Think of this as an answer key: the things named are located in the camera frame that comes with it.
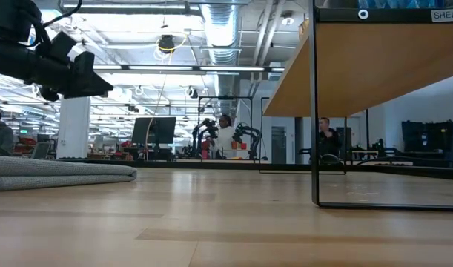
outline wooden tabletop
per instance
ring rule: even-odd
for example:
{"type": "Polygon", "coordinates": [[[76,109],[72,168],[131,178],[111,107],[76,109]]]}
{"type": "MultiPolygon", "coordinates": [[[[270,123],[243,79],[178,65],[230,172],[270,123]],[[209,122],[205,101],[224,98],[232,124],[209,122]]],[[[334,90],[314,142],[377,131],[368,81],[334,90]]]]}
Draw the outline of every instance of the wooden tabletop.
{"type": "MultiPolygon", "coordinates": [[[[310,116],[303,38],[265,116],[310,116]]],[[[453,76],[453,24],[317,25],[319,116],[344,117],[453,76]]]]}

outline ceiling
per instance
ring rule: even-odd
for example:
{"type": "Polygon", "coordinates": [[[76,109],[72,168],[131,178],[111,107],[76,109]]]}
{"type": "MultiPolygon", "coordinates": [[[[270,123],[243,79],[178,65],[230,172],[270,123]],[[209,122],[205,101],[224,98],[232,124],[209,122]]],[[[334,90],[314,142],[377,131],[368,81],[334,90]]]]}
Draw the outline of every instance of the ceiling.
{"type": "MultiPolygon", "coordinates": [[[[84,1],[84,4],[139,4],[149,1],[84,1]]],[[[239,10],[239,44],[238,65],[250,66],[254,49],[259,36],[262,13],[266,1],[251,1],[240,6],[239,10]]],[[[271,27],[277,3],[273,6],[268,26],[271,27]]],[[[292,11],[294,23],[283,25],[279,20],[272,46],[265,57],[269,62],[286,62],[294,51],[299,38],[298,26],[303,20],[307,6],[306,0],[286,1],[283,10],[292,11]]],[[[53,17],[53,11],[43,10],[43,20],[53,17]]],[[[71,50],[74,57],[88,50],[96,55],[96,64],[101,65],[210,65],[205,23],[200,16],[171,15],[168,12],[150,15],[123,14],[86,14],[77,13],[71,18],[62,19],[48,30],[53,38],[59,31],[73,37],[77,46],[71,50]],[[157,41],[162,35],[173,35],[176,46],[179,46],[171,57],[160,58],[156,53],[157,41]]],[[[164,75],[139,73],[103,73],[102,78],[115,86],[108,98],[93,97],[91,108],[91,139],[95,135],[111,135],[128,138],[132,133],[133,121],[138,116],[177,116],[176,134],[188,139],[195,126],[198,99],[189,97],[189,90],[194,89],[199,96],[217,96],[215,75],[164,75]],[[129,103],[139,109],[131,112],[124,104],[129,103]]],[[[270,92],[259,92],[261,96],[270,92]]],[[[4,121],[14,130],[32,127],[34,133],[56,134],[58,130],[59,102],[43,105],[46,102],[38,95],[38,88],[24,85],[17,79],[0,75],[0,104],[4,121]]],[[[205,109],[202,118],[220,115],[218,101],[208,103],[211,108],[205,109]]],[[[234,102],[228,103],[234,114],[234,102]]]]}

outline silver duct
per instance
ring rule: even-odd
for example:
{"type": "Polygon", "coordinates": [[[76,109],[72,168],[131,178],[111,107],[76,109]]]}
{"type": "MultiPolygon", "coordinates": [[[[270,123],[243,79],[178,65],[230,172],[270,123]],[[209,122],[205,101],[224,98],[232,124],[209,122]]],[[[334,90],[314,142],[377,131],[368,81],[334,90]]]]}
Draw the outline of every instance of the silver duct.
{"type": "MultiPolygon", "coordinates": [[[[205,35],[209,46],[230,47],[237,45],[239,7],[229,4],[200,5],[205,20],[205,35]]],[[[209,50],[213,65],[237,65],[238,51],[209,50]]],[[[218,96],[238,96],[239,79],[234,75],[216,75],[215,91],[218,96]]],[[[221,113],[230,114],[230,102],[220,102],[221,113]]]]}

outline white column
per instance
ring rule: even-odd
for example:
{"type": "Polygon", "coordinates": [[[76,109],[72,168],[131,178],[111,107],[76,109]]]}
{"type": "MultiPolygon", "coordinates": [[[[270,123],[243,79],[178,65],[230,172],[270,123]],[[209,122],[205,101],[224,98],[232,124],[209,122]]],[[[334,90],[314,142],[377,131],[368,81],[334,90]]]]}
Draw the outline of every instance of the white column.
{"type": "Polygon", "coordinates": [[[90,98],[62,99],[56,158],[87,157],[90,98]]]}

